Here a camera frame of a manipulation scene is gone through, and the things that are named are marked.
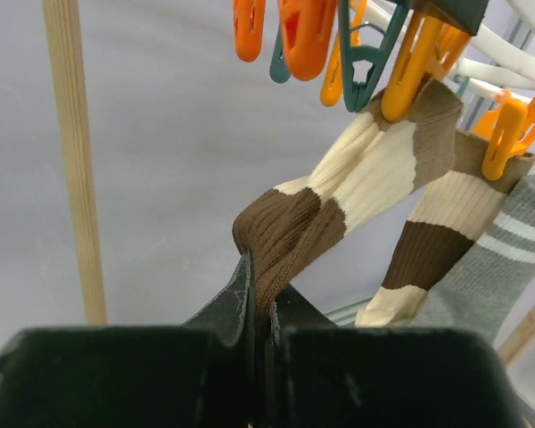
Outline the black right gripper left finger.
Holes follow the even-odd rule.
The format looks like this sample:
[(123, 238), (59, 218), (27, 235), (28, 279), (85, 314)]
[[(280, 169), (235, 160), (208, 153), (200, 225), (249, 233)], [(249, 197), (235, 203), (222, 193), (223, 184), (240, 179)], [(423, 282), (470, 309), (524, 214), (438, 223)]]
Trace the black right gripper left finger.
[(244, 427), (253, 270), (182, 325), (41, 327), (0, 351), (0, 427)]

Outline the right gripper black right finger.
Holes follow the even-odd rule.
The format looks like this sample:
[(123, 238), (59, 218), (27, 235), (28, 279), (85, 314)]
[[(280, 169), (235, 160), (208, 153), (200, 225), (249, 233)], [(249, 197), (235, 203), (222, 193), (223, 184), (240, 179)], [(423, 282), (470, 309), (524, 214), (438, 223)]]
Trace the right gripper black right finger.
[(271, 427), (521, 427), (519, 400), (482, 337), (335, 325), (287, 287), (270, 314)]

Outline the brown cream striped sock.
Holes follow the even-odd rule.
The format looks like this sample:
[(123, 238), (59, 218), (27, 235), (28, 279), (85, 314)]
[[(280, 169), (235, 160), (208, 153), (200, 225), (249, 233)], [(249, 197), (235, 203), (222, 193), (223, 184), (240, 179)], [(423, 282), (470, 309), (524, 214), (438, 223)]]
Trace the brown cream striped sock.
[(427, 82), (395, 123), (382, 100), (378, 93), (354, 117), (309, 175), (267, 190), (236, 217), (235, 246), (253, 261), (257, 330), (302, 270), (453, 166), (463, 104), (449, 87)]

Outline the teal clothes peg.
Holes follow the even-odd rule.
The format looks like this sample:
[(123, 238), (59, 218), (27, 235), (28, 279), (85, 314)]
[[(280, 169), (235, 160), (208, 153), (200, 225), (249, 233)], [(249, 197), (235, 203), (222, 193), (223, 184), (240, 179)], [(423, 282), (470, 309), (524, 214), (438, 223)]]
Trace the teal clothes peg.
[[(382, 42), (378, 47), (371, 45), (352, 45), (351, 33), (360, 29), (362, 24), (350, 25), (349, 2), (339, 1), (337, 5), (343, 100), (347, 111), (359, 112), (369, 102), (375, 87), (383, 74), (383, 69), (391, 56), (392, 48), (398, 40), (399, 33), (407, 18), (409, 9), (405, 5), (397, 5), (385, 30)], [(354, 78), (354, 64), (369, 62), (372, 67), (366, 74), (366, 80), (357, 82)]]

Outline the orange clothes peg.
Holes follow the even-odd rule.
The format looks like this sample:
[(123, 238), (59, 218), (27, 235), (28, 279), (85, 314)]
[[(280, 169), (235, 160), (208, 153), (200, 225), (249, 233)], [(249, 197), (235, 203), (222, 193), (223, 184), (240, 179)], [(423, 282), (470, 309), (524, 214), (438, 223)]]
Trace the orange clothes peg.
[(310, 81), (323, 70), (336, 7), (336, 0), (278, 2), (284, 60), (296, 79)]

